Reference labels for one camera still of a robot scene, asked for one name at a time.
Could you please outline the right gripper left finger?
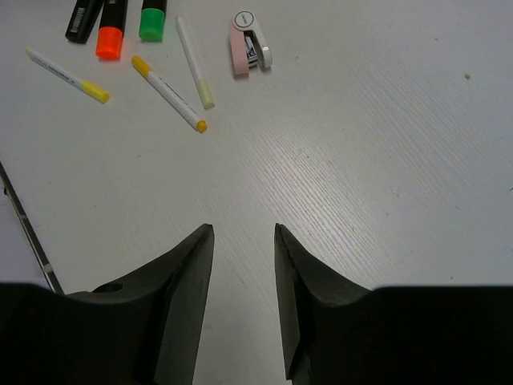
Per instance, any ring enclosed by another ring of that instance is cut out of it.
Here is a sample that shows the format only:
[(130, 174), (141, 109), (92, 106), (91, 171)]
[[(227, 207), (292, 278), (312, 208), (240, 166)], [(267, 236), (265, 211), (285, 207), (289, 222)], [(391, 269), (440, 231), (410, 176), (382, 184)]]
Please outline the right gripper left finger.
[(204, 224), (91, 292), (2, 284), (2, 383), (191, 383), (213, 250), (213, 228)]

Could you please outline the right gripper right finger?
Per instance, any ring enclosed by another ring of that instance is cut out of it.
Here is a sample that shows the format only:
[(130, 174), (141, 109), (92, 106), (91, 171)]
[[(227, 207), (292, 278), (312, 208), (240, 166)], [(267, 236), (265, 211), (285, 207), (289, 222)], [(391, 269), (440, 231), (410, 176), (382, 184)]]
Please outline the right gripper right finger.
[(510, 286), (368, 290), (284, 226), (274, 262), (285, 376), (294, 384), (509, 384)]

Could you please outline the pink white mini stapler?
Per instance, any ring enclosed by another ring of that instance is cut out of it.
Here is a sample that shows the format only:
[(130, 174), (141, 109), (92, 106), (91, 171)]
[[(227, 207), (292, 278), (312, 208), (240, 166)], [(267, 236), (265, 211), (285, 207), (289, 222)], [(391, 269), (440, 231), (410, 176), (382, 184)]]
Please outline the pink white mini stapler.
[(256, 15), (249, 10), (237, 12), (229, 27), (232, 69), (236, 77), (248, 76), (253, 68), (268, 71), (273, 56)]

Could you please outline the green cap black highlighter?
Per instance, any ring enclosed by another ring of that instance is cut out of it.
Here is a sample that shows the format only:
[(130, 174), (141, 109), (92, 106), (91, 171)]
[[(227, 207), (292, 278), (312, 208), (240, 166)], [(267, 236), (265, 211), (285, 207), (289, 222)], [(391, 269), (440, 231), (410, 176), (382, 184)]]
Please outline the green cap black highlighter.
[(167, 4), (167, 0), (143, 0), (139, 22), (139, 37), (142, 41), (162, 41)]

